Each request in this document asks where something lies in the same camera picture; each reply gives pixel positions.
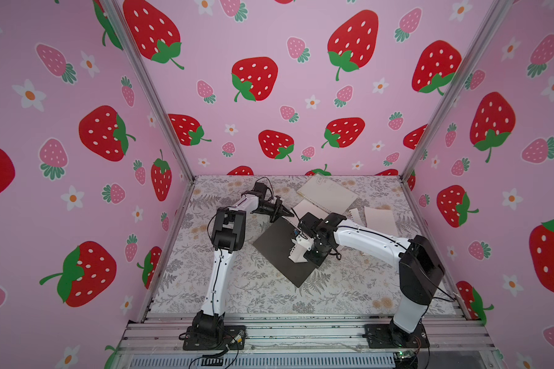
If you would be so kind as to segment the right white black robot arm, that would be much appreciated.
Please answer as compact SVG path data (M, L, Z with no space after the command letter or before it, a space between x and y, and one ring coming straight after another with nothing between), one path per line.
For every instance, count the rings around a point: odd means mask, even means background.
M440 257L431 242L417 235L400 238L363 227L344 215L331 213L326 218L305 214L292 240L289 259L309 262L316 267L338 248L354 248L392 266L399 273L402 298L390 324L392 333L412 334L440 289L445 275Z

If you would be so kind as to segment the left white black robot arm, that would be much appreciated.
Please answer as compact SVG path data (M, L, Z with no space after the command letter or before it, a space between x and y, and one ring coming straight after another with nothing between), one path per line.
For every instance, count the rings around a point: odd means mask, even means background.
M233 205L218 208L208 224L214 260L212 275L205 301L193 320L194 332L216 341L224 337L224 317L227 291L235 254L246 240L246 220L248 215L266 215L274 223L282 217L294 214L283 205L283 200L274 195L272 184L256 181L252 190L243 192Z

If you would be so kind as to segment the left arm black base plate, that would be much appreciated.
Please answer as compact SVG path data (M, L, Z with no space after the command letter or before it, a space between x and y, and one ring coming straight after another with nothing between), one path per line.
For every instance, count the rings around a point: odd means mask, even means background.
M228 325L210 335L189 327L179 336L184 351L243 350L246 342L246 326Z

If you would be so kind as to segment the torn perforated paper strip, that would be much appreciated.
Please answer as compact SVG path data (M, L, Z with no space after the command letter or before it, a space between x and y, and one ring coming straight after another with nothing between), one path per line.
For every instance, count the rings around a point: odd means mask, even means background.
M350 216L351 216L352 221L353 221L354 223L356 223L356 224L358 224L359 226L362 226L362 227L365 226L365 224L364 224L364 222L363 222L363 220L362 220L362 218L361 218L361 215L360 215L360 213L359 213L359 210L358 210L357 208L351 208L351 209L349 210L349 213L350 213Z

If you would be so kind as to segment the white spiral notebook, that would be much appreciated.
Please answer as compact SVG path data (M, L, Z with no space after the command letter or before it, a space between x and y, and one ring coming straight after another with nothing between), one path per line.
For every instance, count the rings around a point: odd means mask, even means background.
M311 176L297 193L322 210L340 215L359 197L330 177L321 175Z

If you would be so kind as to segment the torn lined paper page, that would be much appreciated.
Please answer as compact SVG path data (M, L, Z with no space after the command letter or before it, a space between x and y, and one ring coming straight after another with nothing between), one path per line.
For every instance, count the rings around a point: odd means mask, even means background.
M364 207L366 227L376 232L399 237L392 210Z

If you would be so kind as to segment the dark brown spiral notebook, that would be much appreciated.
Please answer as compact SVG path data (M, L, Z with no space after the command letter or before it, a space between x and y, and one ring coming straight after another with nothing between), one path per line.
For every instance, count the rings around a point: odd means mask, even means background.
M317 268L305 257L312 240L301 236L299 230L283 218L272 223L252 244L297 288Z

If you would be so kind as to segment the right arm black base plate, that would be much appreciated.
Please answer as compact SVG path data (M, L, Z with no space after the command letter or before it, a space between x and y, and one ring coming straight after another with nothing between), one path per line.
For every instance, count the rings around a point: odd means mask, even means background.
M363 338L371 349L422 349L430 348L429 338L422 323L418 323L414 332L390 324L366 324Z

